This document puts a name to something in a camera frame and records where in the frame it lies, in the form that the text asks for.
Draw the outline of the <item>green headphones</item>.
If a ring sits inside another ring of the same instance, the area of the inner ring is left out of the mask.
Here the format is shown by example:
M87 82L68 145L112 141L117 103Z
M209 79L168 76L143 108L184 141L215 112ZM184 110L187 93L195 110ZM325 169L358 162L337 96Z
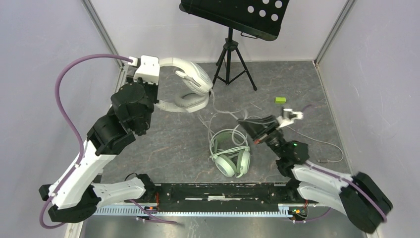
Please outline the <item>green headphones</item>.
M228 140L234 147L221 148ZM248 172L251 152L247 137L243 133L234 129L221 130L211 137L209 148L210 159L224 176L240 178Z

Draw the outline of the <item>white grey headphones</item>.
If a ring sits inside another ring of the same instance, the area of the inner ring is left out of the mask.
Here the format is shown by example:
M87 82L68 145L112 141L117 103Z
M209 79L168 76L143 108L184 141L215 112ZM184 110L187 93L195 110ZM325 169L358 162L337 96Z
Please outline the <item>white grey headphones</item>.
M207 106L213 82L202 67L180 58L164 58L159 61L159 65L178 68L175 74L182 79L187 88L178 92L173 102L159 100L155 106L163 111L174 113L193 113Z

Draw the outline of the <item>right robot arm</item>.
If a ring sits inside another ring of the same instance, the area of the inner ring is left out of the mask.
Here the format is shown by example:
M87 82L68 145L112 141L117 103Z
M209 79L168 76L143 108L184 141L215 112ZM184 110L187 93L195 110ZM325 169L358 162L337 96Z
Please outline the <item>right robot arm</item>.
M303 112L284 110L280 116L238 119L255 144L265 143L278 157L277 169L288 177L286 196L292 202L314 201L334 209L360 231L374 233L388 221L393 204L365 173L337 172L312 163L306 143L284 138L282 129L304 118Z

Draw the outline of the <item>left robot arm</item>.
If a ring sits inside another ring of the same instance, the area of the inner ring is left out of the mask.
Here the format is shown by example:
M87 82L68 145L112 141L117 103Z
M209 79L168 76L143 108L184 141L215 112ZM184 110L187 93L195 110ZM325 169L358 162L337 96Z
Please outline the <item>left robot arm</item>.
M137 136L146 134L157 96L158 85L142 81L126 83L111 96L111 107L88 131L83 152L55 183L39 188L51 221L79 223L113 203L154 199L156 188L147 175L118 183L94 180Z

